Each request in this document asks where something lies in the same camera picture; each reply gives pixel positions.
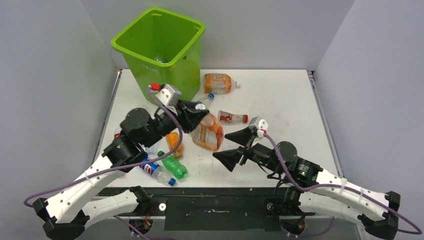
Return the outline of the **crushed orange label bottle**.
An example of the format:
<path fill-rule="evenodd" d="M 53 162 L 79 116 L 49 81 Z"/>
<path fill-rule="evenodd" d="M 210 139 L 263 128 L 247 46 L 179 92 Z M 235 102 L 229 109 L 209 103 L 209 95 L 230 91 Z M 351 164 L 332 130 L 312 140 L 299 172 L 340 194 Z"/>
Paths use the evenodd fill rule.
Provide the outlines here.
<path fill-rule="evenodd" d="M 211 113 L 191 132 L 192 141 L 204 149 L 216 152 L 224 141 L 224 130 L 219 120 Z"/>

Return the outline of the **small orange juice bottle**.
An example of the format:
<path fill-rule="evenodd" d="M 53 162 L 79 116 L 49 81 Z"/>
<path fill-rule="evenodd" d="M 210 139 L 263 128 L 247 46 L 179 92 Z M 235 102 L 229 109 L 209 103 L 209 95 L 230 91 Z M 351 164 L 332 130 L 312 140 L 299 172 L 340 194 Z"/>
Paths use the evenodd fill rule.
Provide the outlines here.
<path fill-rule="evenodd" d="M 180 139 L 180 135 L 178 132 L 171 132 L 167 134 L 165 137 L 166 137 L 166 142 L 167 142 L 169 150 L 172 150 L 175 146 L 177 146 L 177 143 L 179 142 L 179 139 Z M 183 146 L 184 145 L 181 142 L 176 148 L 175 152 L 173 153 L 173 156 L 176 159 L 180 159 L 183 157 L 183 151 L 184 151 Z"/>

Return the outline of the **red cap tea bottle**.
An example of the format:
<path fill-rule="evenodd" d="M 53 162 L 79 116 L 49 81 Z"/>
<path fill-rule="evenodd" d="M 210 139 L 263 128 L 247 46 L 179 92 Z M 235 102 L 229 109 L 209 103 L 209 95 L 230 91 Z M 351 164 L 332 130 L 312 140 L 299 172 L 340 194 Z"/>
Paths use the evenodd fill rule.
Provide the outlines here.
<path fill-rule="evenodd" d="M 247 114 L 234 114 L 227 111 L 218 111 L 218 120 L 224 125 L 246 124 L 249 121 Z"/>

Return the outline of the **green plastic bottle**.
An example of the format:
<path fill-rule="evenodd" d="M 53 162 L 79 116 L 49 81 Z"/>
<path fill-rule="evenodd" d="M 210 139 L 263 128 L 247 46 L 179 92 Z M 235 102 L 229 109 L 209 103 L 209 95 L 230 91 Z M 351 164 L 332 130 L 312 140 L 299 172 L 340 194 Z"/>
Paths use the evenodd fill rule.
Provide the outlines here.
<path fill-rule="evenodd" d="M 164 173 L 164 177 L 181 180 L 188 174 L 187 168 L 172 154 L 162 158 L 161 162 L 161 171 Z"/>

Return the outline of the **Pepsi bottle blue label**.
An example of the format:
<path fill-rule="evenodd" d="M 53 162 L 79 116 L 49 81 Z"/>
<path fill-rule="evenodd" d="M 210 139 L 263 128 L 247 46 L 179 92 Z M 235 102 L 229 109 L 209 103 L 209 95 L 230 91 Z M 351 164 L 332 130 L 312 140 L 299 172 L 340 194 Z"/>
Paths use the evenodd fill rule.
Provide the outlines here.
<path fill-rule="evenodd" d="M 168 62 L 161 54 L 156 54 L 154 60 L 162 64 L 166 64 Z"/>

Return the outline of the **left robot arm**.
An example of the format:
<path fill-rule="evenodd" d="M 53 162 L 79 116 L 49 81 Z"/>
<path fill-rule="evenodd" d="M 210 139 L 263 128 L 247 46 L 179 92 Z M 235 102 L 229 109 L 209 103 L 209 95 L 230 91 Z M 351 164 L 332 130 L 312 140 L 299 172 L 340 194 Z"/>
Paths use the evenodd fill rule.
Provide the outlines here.
<path fill-rule="evenodd" d="M 36 214 L 44 221 L 46 236 L 51 240 L 74 240 L 102 220 L 132 212 L 138 216 L 147 213 L 152 201 L 141 186 L 100 200 L 95 196 L 146 163 L 144 147 L 156 144 L 175 129 L 192 132 L 208 114 L 208 109 L 197 109 L 194 102 L 184 100 L 177 102 L 175 111 L 164 108 L 155 116 L 144 108 L 132 109 L 120 124 L 120 135 L 78 179 L 58 189 L 54 196 L 33 202 Z"/>

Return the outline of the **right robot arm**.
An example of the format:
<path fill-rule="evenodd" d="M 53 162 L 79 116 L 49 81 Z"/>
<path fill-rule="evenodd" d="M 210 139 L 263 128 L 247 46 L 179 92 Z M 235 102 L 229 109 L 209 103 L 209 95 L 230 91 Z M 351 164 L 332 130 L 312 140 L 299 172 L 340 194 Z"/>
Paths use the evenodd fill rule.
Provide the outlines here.
<path fill-rule="evenodd" d="M 398 193 L 360 187 L 298 156 L 291 142 L 272 141 L 273 148 L 269 148 L 256 142 L 260 137 L 270 139 L 263 129 L 246 127 L 229 133 L 225 138 L 239 147 L 212 155 L 230 172 L 237 164 L 244 165 L 250 160 L 277 174 L 284 184 L 291 185 L 282 201 L 283 209 L 289 214 L 303 212 L 341 218 L 363 227 L 374 237 L 395 238 L 399 227 L 399 217 L 395 213 L 401 200 Z"/>

